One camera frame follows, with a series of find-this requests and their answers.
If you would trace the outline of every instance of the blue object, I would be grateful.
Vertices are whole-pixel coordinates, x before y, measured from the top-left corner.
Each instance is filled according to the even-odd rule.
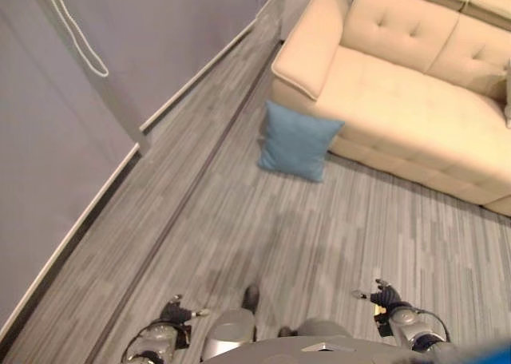
[[[499,347],[486,356],[468,362],[467,364],[510,364],[511,363],[511,344]]]
[[[344,122],[309,117],[272,101],[266,101],[266,108],[266,140],[259,166],[322,182],[325,154]]]

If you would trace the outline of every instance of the floor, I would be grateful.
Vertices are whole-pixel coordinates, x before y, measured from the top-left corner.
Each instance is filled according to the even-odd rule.
[[[320,316],[380,340],[372,306],[350,297],[377,277],[441,315],[459,344],[511,337],[509,218],[332,155],[322,184],[257,168],[282,1],[154,130],[5,362],[118,362],[182,293],[212,309],[176,357],[197,363],[250,283],[260,338]]]

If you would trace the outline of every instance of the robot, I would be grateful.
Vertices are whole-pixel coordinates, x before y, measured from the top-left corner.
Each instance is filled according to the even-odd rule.
[[[336,322],[318,319],[305,321],[297,330],[284,326],[278,338],[257,341],[255,313],[259,290],[250,286],[241,308],[225,311],[214,322],[200,360],[205,364],[458,364],[475,363],[475,358],[497,350],[500,361],[486,360],[486,364],[511,362],[509,342],[470,352],[459,351],[450,341],[445,323],[436,314],[402,301],[388,282],[377,279],[376,283],[377,292],[352,291],[352,295],[375,304],[378,313],[374,320],[379,334],[393,336],[397,346],[353,338]],[[175,349],[188,347],[192,329],[185,323],[193,317],[207,315],[208,310],[186,310],[180,307],[180,300],[180,295],[174,297],[160,318],[132,339],[123,353],[122,364],[169,364]],[[445,336],[433,332],[419,318],[420,314],[432,315],[440,321]]]

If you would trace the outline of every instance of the cord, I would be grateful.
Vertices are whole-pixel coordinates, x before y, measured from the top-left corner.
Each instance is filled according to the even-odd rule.
[[[64,24],[65,28],[67,29],[69,35],[73,39],[74,47],[77,49],[78,53],[80,54],[81,59],[83,59],[85,61],[85,63],[89,67],[89,69],[91,69],[93,71],[93,73],[95,73],[98,77],[106,78],[110,72],[109,72],[108,68],[106,67],[105,63],[99,57],[99,55],[97,55],[96,52],[93,50],[93,48],[87,41],[87,38],[85,38],[85,35],[83,34],[83,32],[80,29],[80,26],[77,24],[77,22],[74,20],[74,18],[71,16],[69,11],[67,10],[64,0],[58,0],[58,1],[60,2],[62,9],[64,10],[64,13],[61,12],[61,9],[60,9],[59,5],[57,4],[57,2],[55,0],[51,0],[53,7],[58,14],[58,17],[61,19],[61,21]],[[96,59],[97,63],[99,63],[99,65],[101,66],[103,71],[97,69],[90,62],[90,60],[87,58],[87,56],[84,54],[83,50],[81,49],[80,45],[78,44],[77,38],[75,37],[73,30],[69,26],[69,23],[66,21],[66,18],[71,22],[74,29],[78,32],[79,36],[81,37],[81,40],[85,43],[85,46],[87,46],[87,50],[94,56],[94,58]]]
[[[417,312],[418,314],[430,315],[430,316],[433,316],[435,319],[437,319],[441,323],[441,325],[444,327],[444,331],[446,333],[446,341],[451,342],[450,341],[450,333],[449,333],[449,330],[447,329],[447,325],[444,323],[444,321],[437,314],[435,314],[434,312],[431,312],[431,311],[421,310],[420,308],[415,308],[415,307],[414,307],[414,311]]]

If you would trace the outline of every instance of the sofa backrest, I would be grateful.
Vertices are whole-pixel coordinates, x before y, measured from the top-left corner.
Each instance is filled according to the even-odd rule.
[[[425,0],[354,0],[341,45],[505,99],[511,33]]]
[[[498,101],[505,101],[511,33],[460,15],[427,74]]]

